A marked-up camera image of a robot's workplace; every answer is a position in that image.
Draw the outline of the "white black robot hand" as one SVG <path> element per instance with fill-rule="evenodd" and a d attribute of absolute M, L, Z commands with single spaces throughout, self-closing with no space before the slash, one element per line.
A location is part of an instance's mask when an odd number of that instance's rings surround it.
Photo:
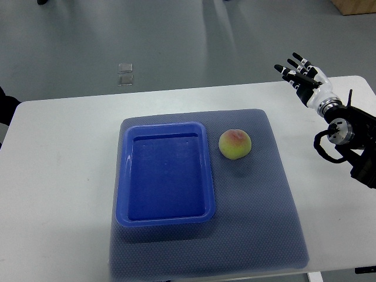
<path fill-rule="evenodd" d="M 335 98 L 333 86 L 320 68 L 295 52 L 293 58 L 294 60 L 287 59 L 290 68 L 278 64 L 274 65 L 274 68 L 296 91 L 304 106 L 318 109 L 324 100 Z"/>

